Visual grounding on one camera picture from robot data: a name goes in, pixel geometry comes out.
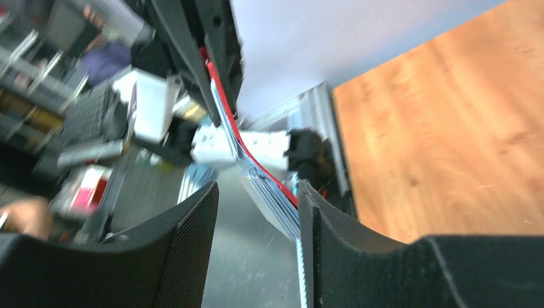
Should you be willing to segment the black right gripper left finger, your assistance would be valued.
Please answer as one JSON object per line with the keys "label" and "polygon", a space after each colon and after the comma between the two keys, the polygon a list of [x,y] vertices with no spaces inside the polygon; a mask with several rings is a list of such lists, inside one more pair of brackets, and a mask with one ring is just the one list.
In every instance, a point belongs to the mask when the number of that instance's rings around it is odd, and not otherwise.
{"label": "black right gripper left finger", "polygon": [[216,225],[211,182],[109,243],[1,236],[2,307],[200,307]]}

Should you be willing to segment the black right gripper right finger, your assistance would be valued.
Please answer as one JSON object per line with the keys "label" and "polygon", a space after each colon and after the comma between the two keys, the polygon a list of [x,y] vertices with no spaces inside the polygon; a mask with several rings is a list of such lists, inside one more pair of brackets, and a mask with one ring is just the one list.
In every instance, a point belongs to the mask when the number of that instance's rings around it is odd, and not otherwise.
{"label": "black right gripper right finger", "polygon": [[306,307],[542,307],[543,238],[428,235],[404,244],[297,188]]}

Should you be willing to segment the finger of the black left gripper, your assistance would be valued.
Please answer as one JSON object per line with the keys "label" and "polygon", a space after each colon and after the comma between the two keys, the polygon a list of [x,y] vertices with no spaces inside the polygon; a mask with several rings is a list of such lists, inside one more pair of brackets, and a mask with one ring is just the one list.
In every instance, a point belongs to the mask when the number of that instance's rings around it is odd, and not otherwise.
{"label": "finger of the black left gripper", "polygon": [[144,5],[148,22],[167,46],[171,70],[182,77],[189,96],[206,109],[213,124],[221,118],[210,88],[210,76],[200,53],[204,31],[195,1],[150,0]]}
{"label": "finger of the black left gripper", "polygon": [[198,0],[196,9],[205,34],[204,42],[221,80],[229,107],[237,113],[243,81],[241,45],[229,0]]}

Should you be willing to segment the red leather card holder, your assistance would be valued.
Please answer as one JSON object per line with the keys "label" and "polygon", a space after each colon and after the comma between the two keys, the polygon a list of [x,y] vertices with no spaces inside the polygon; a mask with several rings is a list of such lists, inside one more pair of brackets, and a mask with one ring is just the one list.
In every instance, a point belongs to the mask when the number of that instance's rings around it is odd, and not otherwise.
{"label": "red leather card holder", "polygon": [[218,70],[205,47],[200,54],[210,75],[210,88],[235,163],[241,169],[241,183],[262,215],[292,242],[300,239],[298,200],[250,152],[230,110]]}

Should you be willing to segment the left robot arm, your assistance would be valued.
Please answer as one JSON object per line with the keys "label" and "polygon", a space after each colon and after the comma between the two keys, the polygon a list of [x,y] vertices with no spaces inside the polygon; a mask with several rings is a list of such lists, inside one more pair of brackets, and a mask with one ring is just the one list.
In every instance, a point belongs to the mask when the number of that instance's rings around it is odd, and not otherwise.
{"label": "left robot arm", "polygon": [[[229,1],[129,1],[128,6],[150,26],[155,35],[130,48],[132,66],[155,77],[178,76],[189,96],[202,105],[212,119],[210,126],[174,119],[163,146],[142,141],[142,146],[170,162],[192,160],[225,165],[233,159],[227,152],[226,133],[220,125],[205,68],[217,70],[226,96],[225,111],[234,116],[243,81],[241,44]],[[243,143],[264,167],[295,172],[314,187],[334,178],[332,150],[313,130],[288,132],[241,132]]]}

